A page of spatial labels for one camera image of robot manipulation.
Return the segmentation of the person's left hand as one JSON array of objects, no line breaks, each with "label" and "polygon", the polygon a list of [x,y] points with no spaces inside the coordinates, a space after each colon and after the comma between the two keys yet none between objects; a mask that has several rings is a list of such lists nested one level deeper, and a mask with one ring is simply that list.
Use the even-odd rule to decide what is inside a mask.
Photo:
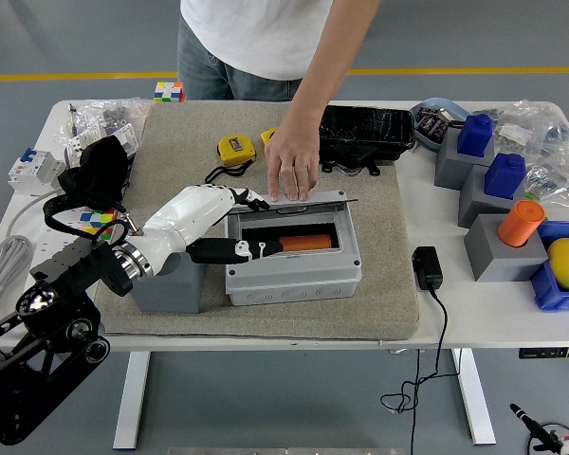
[{"label": "person's left hand", "polygon": [[281,192],[291,201],[305,201],[319,176],[317,125],[283,122],[266,145],[267,194],[276,202]]}]

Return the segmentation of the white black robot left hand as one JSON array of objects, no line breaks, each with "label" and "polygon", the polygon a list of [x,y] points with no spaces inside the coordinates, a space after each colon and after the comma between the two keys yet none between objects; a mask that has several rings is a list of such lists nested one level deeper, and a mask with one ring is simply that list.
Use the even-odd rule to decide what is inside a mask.
[{"label": "white black robot left hand", "polygon": [[182,190],[146,221],[142,235],[128,239],[140,258],[143,275],[157,275],[175,253],[188,254],[195,264],[244,264],[284,250],[278,241],[206,237],[208,229],[235,205],[254,211],[269,208],[262,196],[248,188],[204,184]]}]

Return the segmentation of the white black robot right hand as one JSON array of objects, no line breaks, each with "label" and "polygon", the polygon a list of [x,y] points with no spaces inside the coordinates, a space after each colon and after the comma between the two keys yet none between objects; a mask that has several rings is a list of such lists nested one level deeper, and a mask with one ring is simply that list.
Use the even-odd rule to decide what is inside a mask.
[{"label": "white black robot right hand", "polygon": [[550,451],[555,454],[560,454],[563,448],[563,443],[554,430],[547,430],[539,422],[530,417],[518,405],[511,403],[509,407],[516,417],[521,420],[529,430],[530,439],[539,441],[537,445],[533,446],[533,449],[536,452]]}]

